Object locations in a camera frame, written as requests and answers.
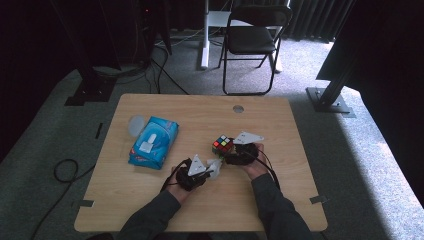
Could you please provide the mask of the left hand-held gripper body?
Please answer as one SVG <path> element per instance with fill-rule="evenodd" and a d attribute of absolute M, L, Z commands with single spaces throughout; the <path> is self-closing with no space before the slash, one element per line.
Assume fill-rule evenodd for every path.
<path fill-rule="evenodd" d="M 207 178 L 207 168 L 200 158 L 183 160 L 176 173 L 177 183 L 186 191 L 192 191 L 203 185 Z"/>

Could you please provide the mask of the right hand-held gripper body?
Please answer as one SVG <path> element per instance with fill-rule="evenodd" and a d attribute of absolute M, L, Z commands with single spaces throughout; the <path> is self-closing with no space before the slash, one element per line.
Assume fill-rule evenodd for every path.
<path fill-rule="evenodd" d="M 256 143 L 263 139 L 263 136 L 242 131 L 236 138 L 231 139 L 232 147 L 226 154 L 226 163 L 231 165 L 252 163 L 259 156 Z"/>

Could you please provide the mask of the white wet wipe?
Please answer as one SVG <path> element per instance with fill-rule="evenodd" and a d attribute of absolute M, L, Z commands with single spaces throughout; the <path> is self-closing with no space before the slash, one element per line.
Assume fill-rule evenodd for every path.
<path fill-rule="evenodd" d="M 222 166 L 222 160 L 221 159 L 208 159 L 207 160 L 207 166 L 208 166 L 208 169 L 214 170 L 214 172 L 211 174 L 211 180 L 214 180 L 220 174 L 220 169 L 221 169 L 221 166 Z"/>
<path fill-rule="evenodd" d="M 141 143 L 139 150 L 144 153 L 150 153 L 153 148 L 156 137 L 156 134 L 151 134 L 147 141 L 143 141 Z"/>

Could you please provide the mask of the multicoloured puzzle cube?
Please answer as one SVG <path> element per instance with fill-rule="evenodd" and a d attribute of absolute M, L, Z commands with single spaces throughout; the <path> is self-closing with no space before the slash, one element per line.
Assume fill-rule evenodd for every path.
<path fill-rule="evenodd" d="M 221 135 L 212 144 L 212 152 L 218 156 L 231 153 L 234 147 L 233 139 L 226 135 Z"/>

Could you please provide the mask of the blue wet wipe packet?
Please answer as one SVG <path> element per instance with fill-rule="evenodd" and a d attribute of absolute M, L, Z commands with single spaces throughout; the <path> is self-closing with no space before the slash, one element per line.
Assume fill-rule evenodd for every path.
<path fill-rule="evenodd" d="M 129 152 L 128 163 L 135 166 L 160 170 L 178 135 L 179 125 L 176 122 L 151 116 L 148 122 L 140 115 L 131 118 L 128 132 L 136 140 Z M 143 141 L 147 141 L 151 134 L 156 134 L 153 148 L 150 153 L 139 150 Z"/>

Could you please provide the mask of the person's right hand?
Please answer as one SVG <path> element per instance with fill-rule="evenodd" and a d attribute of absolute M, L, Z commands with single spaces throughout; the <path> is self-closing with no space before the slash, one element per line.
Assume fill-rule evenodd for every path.
<path fill-rule="evenodd" d="M 268 169 L 266 167 L 266 158 L 263 154 L 264 145 L 256 143 L 256 147 L 258 148 L 258 159 L 249 165 L 241 167 L 241 169 L 251 180 L 254 180 L 257 177 L 268 173 Z"/>

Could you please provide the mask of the person's left hand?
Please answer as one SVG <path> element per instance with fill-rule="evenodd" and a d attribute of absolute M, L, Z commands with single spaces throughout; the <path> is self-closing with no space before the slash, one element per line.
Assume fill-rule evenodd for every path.
<path fill-rule="evenodd" d="M 166 183 L 166 187 L 165 189 L 171 193 L 174 198 L 180 203 L 183 204 L 188 197 L 191 195 L 191 193 L 189 191 L 186 191 L 185 189 L 183 189 L 176 180 L 176 176 L 175 176 L 175 169 L 176 167 L 173 167 L 171 169 L 171 174 L 169 177 L 169 180 Z"/>

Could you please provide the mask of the black metal stand with plate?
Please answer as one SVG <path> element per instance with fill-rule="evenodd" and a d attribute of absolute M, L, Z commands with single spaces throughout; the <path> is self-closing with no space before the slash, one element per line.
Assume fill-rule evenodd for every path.
<path fill-rule="evenodd" d="M 306 89 L 309 100 L 316 112 L 338 113 L 344 118 L 356 117 L 353 109 L 345 103 L 341 96 L 341 90 L 349 80 L 352 67 L 352 63 L 346 65 L 340 76 L 336 80 L 331 81 L 326 88 L 308 87 Z"/>

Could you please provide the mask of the black folding chair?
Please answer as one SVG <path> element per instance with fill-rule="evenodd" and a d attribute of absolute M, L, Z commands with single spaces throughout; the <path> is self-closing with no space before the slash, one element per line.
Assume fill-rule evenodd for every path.
<path fill-rule="evenodd" d="M 229 96 L 261 96 L 273 86 L 277 57 L 284 30 L 289 26 L 293 11 L 285 5 L 243 5 L 233 10 L 227 20 L 218 68 L 223 67 L 222 90 Z M 264 61 L 275 55 L 270 64 L 268 88 L 260 92 L 229 92 L 227 64 L 229 61 Z"/>

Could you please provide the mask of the black stand with dark base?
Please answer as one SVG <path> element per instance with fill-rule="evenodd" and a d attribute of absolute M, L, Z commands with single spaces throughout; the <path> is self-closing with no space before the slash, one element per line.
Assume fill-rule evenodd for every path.
<path fill-rule="evenodd" d="M 67 50 L 81 76 L 81 83 L 66 106 L 83 106 L 86 102 L 108 102 L 113 92 L 116 78 L 100 76 L 93 68 L 83 43 L 65 14 L 58 0 L 49 0 L 64 29 Z"/>

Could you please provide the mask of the dark curtain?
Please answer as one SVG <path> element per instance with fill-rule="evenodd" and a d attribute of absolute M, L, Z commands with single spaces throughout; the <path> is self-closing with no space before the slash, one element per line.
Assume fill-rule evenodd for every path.
<path fill-rule="evenodd" d="M 356 0 L 288 0 L 293 17 L 285 34 L 300 41 L 333 42 Z"/>

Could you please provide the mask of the dark equipment rack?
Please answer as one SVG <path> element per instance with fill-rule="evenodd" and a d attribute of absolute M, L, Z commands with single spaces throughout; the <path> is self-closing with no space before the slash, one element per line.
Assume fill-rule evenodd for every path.
<path fill-rule="evenodd" d="M 172 54 L 167 0 L 100 0 L 119 63 L 149 62 L 158 39 Z"/>

